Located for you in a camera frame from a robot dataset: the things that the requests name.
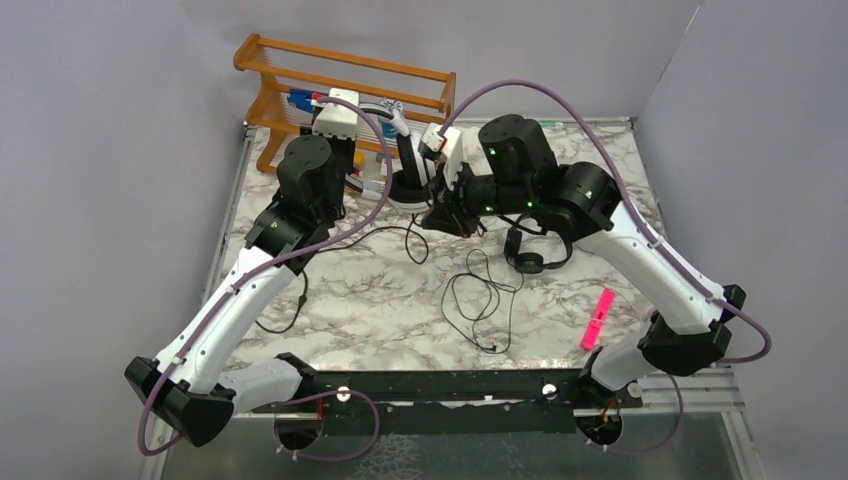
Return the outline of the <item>white black gaming headset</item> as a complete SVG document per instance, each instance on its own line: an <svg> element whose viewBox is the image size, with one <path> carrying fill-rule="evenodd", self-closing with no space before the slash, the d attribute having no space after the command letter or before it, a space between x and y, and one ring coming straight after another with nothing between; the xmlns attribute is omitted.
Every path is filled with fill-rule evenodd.
<svg viewBox="0 0 848 480"><path fill-rule="evenodd" d="M398 150L400 169L392 174L388 202L398 210L420 214L431 207L428 182L436 174L435 163L424 159L417 150L421 135L410 129L398 101L364 102L359 107L374 115L382 124L390 125Z"/></svg>

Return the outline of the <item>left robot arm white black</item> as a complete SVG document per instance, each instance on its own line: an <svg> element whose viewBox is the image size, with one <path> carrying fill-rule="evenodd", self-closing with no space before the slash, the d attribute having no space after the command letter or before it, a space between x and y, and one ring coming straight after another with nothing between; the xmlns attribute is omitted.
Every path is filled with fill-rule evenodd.
<svg viewBox="0 0 848 480"><path fill-rule="evenodd" d="M236 372L226 372L225 366L250 326L309 261L363 228L358 223L330 233L345 215L345 177L353 170L354 151L352 140L318 134L295 138L277 166L279 188L254 221L226 278L155 357L130 361L124 376L143 404L137 431L143 455L171 446L149 444L152 416L173 430L174 441L200 447L235 415L274 401L298 411L313 401L313 382L290 356Z"/></svg>

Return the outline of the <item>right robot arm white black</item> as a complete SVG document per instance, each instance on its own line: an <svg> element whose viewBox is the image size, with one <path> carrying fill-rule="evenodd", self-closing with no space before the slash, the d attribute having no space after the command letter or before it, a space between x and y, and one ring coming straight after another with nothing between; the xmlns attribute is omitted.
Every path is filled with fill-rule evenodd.
<svg viewBox="0 0 848 480"><path fill-rule="evenodd" d="M600 407L631 381L661 371L690 376L722 360L744 291L704 277L634 207L620 182L590 162L557 161L541 125L517 114L485 124L478 139L490 173L464 159L461 132L430 124L417 148L435 161L423 224L469 237L485 216L526 215L566 243L601 257L654 306L639 334L597 349L577 380L579 398Z"/></svg>

